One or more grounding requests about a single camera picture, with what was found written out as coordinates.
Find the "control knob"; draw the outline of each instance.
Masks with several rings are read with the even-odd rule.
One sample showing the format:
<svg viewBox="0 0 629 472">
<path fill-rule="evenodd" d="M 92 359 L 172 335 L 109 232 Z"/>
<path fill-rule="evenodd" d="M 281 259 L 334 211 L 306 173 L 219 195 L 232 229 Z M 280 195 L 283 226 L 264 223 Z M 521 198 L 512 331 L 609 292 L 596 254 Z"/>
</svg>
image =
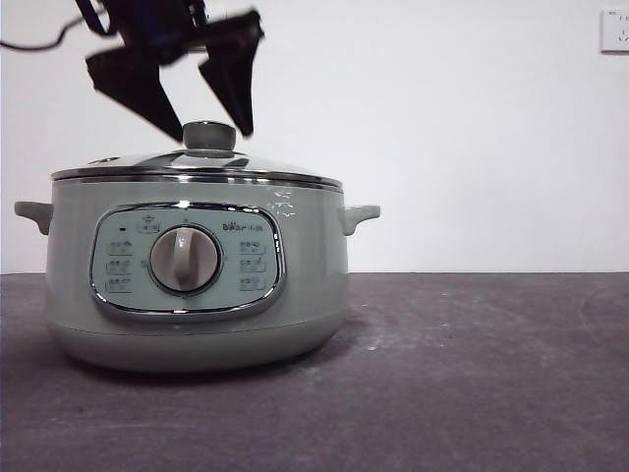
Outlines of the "control knob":
<svg viewBox="0 0 629 472">
<path fill-rule="evenodd" d="M 169 229 L 150 250 L 150 270 L 166 289 L 194 292 L 207 285 L 219 266 L 214 240 L 189 226 Z"/>
</svg>

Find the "stainless steel rim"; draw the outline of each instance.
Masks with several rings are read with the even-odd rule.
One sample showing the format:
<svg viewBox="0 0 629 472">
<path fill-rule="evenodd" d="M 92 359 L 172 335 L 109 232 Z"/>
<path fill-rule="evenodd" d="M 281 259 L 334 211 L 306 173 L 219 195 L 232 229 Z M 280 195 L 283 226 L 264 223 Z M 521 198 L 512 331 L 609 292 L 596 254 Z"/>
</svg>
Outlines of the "stainless steel rim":
<svg viewBox="0 0 629 472">
<path fill-rule="evenodd" d="M 61 170 L 52 174 L 53 181 L 81 179 L 82 182 L 154 182 L 154 181 L 194 181 L 222 182 L 263 185 L 283 185 L 292 187 L 320 186 L 325 190 L 342 192 L 343 185 L 338 180 L 292 172 L 266 172 L 236 169 L 160 169 L 155 167 L 93 167 Z"/>
</svg>

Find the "power cord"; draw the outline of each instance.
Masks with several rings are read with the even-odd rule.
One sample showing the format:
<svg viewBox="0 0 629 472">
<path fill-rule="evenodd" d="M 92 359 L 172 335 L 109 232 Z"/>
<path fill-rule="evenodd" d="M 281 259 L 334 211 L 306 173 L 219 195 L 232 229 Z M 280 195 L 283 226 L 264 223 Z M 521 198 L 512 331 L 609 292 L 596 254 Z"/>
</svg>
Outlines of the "power cord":
<svg viewBox="0 0 629 472">
<path fill-rule="evenodd" d="M 104 8 L 98 9 L 96 10 L 96 15 L 100 15 L 104 12 L 105 12 Z M 14 44 L 12 42 L 6 42 L 0 39 L 0 46 L 6 47 L 7 49 L 13 49 L 16 51 L 23 51 L 23 52 L 48 51 L 50 49 L 54 49 L 55 47 L 59 46 L 63 42 L 63 38 L 66 35 L 66 32 L 68 32 L 69 29 L 75 27 L 76 25 L 80 25 L 84 20 L 85 19 L 83 18 L 83 16 L 75 17 L 73 20 L 66 23 L 61 28 L 61 31 L 59 31 L 59 35 L 57 36 L 57 39 L 49 43 L 39 44 L 35 46 L 26 46 L 23 44 Z"/>
</svg>

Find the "pot lid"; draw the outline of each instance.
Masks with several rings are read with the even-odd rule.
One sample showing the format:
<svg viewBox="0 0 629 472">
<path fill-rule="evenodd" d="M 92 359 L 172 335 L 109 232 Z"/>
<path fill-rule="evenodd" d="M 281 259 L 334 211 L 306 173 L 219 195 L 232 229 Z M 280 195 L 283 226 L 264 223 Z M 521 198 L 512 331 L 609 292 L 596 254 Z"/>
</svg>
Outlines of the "pot lid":
<svg viewBox="0 0 629 472">
<path fill-rule="evenodd" d="M 52 180 L 89 178 L 90 181 L 132 180 L 203 180 L 240 183 L 286 183 L 340 191 L 339 181 L 316 175 L 309 170 L 234 151 L 236 130 L 212 121 L 184 125 L 185 149 L 166 153 L 107 157 L 84 167 L 61 170 Z"/>
</svg>

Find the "gray table surface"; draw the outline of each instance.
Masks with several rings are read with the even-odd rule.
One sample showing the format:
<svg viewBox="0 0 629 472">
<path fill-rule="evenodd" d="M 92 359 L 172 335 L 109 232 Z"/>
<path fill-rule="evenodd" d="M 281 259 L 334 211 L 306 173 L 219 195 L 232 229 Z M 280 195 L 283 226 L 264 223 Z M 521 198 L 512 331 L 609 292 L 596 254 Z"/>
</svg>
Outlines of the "gray table surface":
<svg viewBox="0 0 629 472">
<path fill-rule="evenodd" d="M 6 471 L 627 471 L 629 273 L 355 274 L 322 349 L 137 375 L 64 356 L 2 277 Z"/>
</svg>

